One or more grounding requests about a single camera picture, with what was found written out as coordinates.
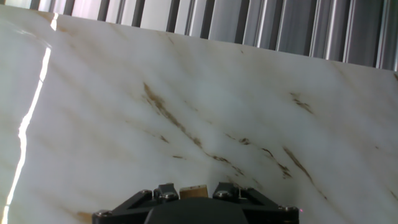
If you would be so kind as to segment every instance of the vertical metal slat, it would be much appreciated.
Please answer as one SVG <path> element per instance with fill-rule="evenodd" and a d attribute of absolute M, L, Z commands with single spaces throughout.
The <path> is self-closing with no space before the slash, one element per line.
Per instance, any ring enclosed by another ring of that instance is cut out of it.
<path fill-rule="evenodd" d="M 332 0 L 331 2 L 325 59 L 343 61 L 349 5 L 349 0 Z"/>
<path fill-rule="evenodd" d="M 316 0 L 284 1 L 278 51 L 309 55 L 316 6 Z"/>
<path fill-rule="evenodd" d="M 398 2 L 385 0 L 383 5 L 376 68 L 393 70 L 398 38 Z"/>
<path fill-rule="evenodd" d="M 75 0 L 67 0 L 67 2 L 65 3 L 65 9 L 63 10 L 63 14 L 71 16 L 72 12 L 73 12 L 74 4 L 75 4 Z"/>
<path fill-rule="evenodd" d="M 40 0 L 32 0 L 30 2 L 30 9 L 39 10 Z"/>
<path fill-rule="evenodd" d="M 255 46 L 261 17 L 261 4 L 263 0 L 250 0 L 248 17 L 244 28 L 243 44 Z"/>
<path fill-rule="evenodd" d="M 98 12 L 99 21 L 106 21 L 106 15 L 108 15 L 109 2 L 110 0 L 101 0 L 101 5 L 99 6 L 99 12 Z"/>
<path fill-rule="evenodd" d="M 248 19 L 249 3 L 250 0 L 242 0 L 241 3 L 241 10 L 239 12 L 239 18 L 238 18 L 238 26 L 236 28 L 236 35 L 235 35 L 235 43 L 237 44 L 243 43 L 244 30 L 246 28 L 246 21 Z"/>
<path fill-rule="evenodd" d="M 343 61 L 373 67 L 381 25 L 382 1 L 352 0 Z"/>
<path fill-rule="evenodd" d="M 310 57 L 323 58 L 328 33 L 331 0 L 318 0 L 313 23 Z"/>
<path fill-rule="evenodd" d="M 132 26 L 140 27 L 142 13 L 144 12 L 145 0 L 137 0 L 136 9 L 134 10 L 134 16 L 132 17 Z"/>
<path fill-rule="evenodd" d="M 180 6 L 180 0 L 172 0 L 170 6 L 169 19 L 167 20 L 167 32 L 174 32 L 175 24 L 177 23 L 178 7 Z"/>
<path fill-rule="evenodd" d="M 206 0 L 205 14 L 201 25 L 200 38 L 208 39 L 211 27 L 211 18 L 213 17 L 215 0 Z"/>
<path fill-rule="evenodd" d="M 116 23 L 117 24 L 122 23 L 123 10 L 124 10 L 125 3 L 126 3 L 126 0 L 120 0 L 119 9 L 118 9 L 118 16 L 116 18 Z"/>
<path fill-rule="evenodd" d="M 166 31 L 172 0 L 146 0 L 141 28 Z"/>
<path fill-rule="evenodd" d="M 200 37 L 205 16 L 206 0 L 193 1 L 192 16 L 190 17 L 189 36 Z"/>
<path fill-rule="evenodd" d="M 191 4 L 192 0 L 180 1 L 177 18 L 175 21 L 174 33 L 183 34 L 183 35 L 185 34 L 185 30 L 187 29 L 187 22 L 189 20 L 189 15 L 190 15 Z"/>
<path fill-rule="evenodd" d="M 276 50 L 283 5 L 283 0 L 263 0 L 256 47 Z"/>
<path fill-rule="evenodd" d="M 49 12 L 54 12 L 54 6 L 55 6 L 55 0 L 51 0 L 50 7 L 49 7 Z"/>
<path fill-rule="evenodd" d="M 195 1 L 196 0 L 191 0 L 189 3 L 189 10 L 188 10 L 188 16 L 187 16 L 187 24 L 185 26 L 185 35 L 189 35 L 191 26 L 192 26 L 192 20 L 193 20 L 193 10 L 195 7 Z"/>
<path fill-rule="evenodd" d="M 209 32 L 209 40 L 234 42 L 242 0 L 216 0 Z"/>

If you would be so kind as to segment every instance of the black mount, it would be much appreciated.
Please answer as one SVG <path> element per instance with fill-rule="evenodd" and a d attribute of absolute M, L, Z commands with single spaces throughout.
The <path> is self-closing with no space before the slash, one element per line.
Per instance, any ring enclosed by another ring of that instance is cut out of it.
<path fill-rule="evenodd" d="M 299 224 L 295 206 L 281 206 L 252 188 L 220 182 L 213 198 L 179 199 L 174 184 L 141 190 L 114 210 L 93 214 L 93 224 Z"/>

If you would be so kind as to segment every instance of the marble slab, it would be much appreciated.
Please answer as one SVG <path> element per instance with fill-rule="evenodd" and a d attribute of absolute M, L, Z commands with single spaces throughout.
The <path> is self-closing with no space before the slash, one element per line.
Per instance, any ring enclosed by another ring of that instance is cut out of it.
<path fill-rule="evenodd" d="M 301 223 L 397 223 L 398 74 L 0 6 L 2 224 L 218 182 Z"/>

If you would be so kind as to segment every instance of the wooden block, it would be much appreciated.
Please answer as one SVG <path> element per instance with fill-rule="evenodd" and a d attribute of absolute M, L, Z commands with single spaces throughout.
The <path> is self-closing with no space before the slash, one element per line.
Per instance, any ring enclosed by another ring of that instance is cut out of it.
<path fill-rule="evenodd" d="M 209 197 L 206 185 L 196 185 L 193 187 L 183 187 L 180 189 L 180 199 L 190 197 Z"/>

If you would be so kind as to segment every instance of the screw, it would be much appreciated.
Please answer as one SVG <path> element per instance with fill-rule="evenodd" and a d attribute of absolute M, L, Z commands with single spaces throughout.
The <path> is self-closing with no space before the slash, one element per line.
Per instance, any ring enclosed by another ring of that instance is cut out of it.
<path fill-rule="evenodd" d="M 164 199 L 175 198 L 177 195 L 174 192 L 166 192 L 163 194 Z"/>
<path fill-rule="evenodd" d="M 296 206 L 293 205 L 279 205 L 278 208 L 284 212 L 292 212 L 299 210 Z"/>
<path fill-rule="evenodd" d="M 232 195 L 226 190 L 217 191 L 216 196 L 219 198 L 232 197 Z"/>
<path fill-rule="evenodd" d="M 152 193 L 152 191 L 151 190 L 141 190 L 140 191 L 140 193 L 142 193 L 142 194 L 149 194 L 149 193 Z"/>
<path fill-rule="evenodd" d="M 95 213 L 95 215 L 99 216 L 99 217 L 108 217 L 112 215 L 112 211 L 109 210 L 100 210 L 98 212 Z"/>

